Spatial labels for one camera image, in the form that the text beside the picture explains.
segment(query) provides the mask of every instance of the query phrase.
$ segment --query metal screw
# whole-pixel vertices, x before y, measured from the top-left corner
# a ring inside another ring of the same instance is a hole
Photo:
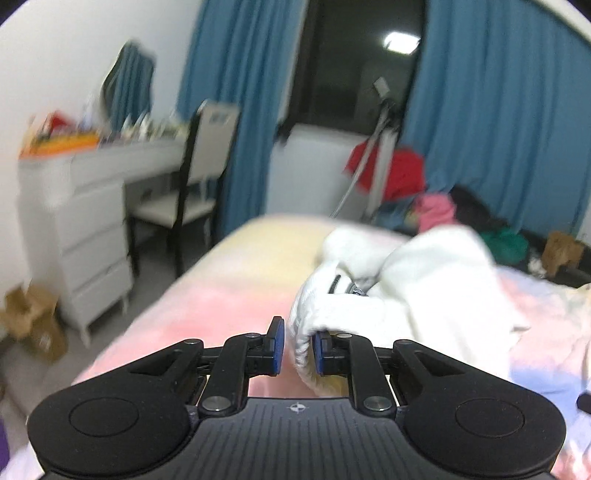
[[[208,397],[201,403],[201,406],[209,411],[226,410],[230,405],[232,405],[232,402],[226,397],[220,396]]]
[[[386,397],[368,397],[363,401],[365,408],[371,411],[384,411],[392,407],[392,402]]]

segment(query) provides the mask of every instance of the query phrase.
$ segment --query gray floor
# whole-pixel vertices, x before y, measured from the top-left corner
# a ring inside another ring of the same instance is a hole
[[[183,252],[188,269],[205,253],[200,222],[183,230]],[[92,344],[86,349],[77,333],[66,328],[68,353],[48,365],[33,358],[19,343],[9,343],[0,357],[0,374],[7,394],[0,401],[0,416],[8,435],[11,454],[27,444],[25,418],[48,395],[67,387],[97,355],[147,307],[158,300],[174,281],[172,256],[165,251],[163,232],[139,248],[141,273],[129,299],[129,310],[123,315],[114,305],[90,327]]]

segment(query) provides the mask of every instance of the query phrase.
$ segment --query dark window glass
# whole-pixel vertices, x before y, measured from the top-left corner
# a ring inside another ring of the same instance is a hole
[[[376,80],[401,105],[407,99],[424,9],[424,0],[310,0],[288,122],[370,134]]]

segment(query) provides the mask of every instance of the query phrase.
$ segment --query multicolored bed sheet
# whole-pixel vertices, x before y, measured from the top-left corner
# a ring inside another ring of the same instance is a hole
[[[266,331],[275,315],[287,318],[296,293],[317,265],[324,238],[342,223],[275,216],[256,220],[224,240],[187,272],[114,341],[78,381],[100,375],[185,338],[221,345],[228,337]],[[383,237],[394,235],[355,226]],[[403,243],[405,238],[397,236]],[[510,268],[499,269],[507,295],[530,321],[512,350],[512,380],[553,401],[568,437],[553,474],[562,480],[591,478],[591,416],[576,400],[587,387],[591,297],[586,290],[558,287]],[[307,398],[286,348],[281,374],[251,380],[251,396]],[[0,479],[33,480],[41,469],[30,446]]]

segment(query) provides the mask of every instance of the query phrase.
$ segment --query white drawer cabinet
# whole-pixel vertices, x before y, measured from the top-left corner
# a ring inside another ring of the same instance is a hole
[[[179,169],[183,142],[100,148],[19,161],[18,209],[31,276],[60,297],[64,319],[87,327],[132,288],[124,183]]]

